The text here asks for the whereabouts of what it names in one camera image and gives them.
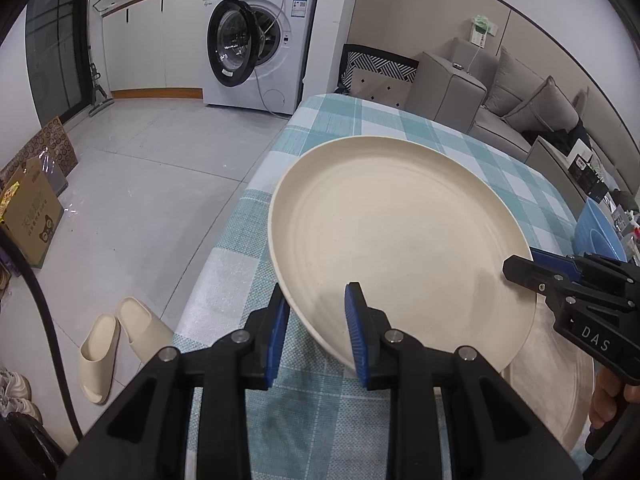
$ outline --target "cabinet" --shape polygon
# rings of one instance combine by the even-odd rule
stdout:
[[[143,0],[102,20],[111,90],[165,88],[164,0]]]
[[[164,76],[168,88],[202,88],[207,58],[206,8],[202,0],[164,0]]]

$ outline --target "sneaker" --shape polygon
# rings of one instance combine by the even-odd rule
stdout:
[[[38,407],[27,399],[0,399],[0,409],[2,409],[2,416],[7,416],[9,413],[24,413],[25,415],[31,415],[39,423],[42,424],[42,416]]]
[[[0,366],[0,397],[31,400],[31,386],[26,377]]]

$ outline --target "washing machine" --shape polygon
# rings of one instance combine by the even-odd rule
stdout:
[[[316,0],[203,0],[206,104],[292,114]]]

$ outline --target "pair of slippers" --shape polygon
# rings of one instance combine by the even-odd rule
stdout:
[[[135,298],[122,300],[116,316],[100,314],[82,343],[78,358],[80,387],[95,404],[103,404],[109,397],[120,326],[144,364],[161,348],[169,346],[174,336],[158,316]]]

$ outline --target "human hand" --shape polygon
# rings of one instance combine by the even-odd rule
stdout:
[[[616,377],[608,368],[602,367],[596,376],[596,387],[591,397],[589,419],[596,430],[616,416],[618,407],[615,397],[625,389],[625,399],[628,402],[640,402],[640,386],[629,386]]]

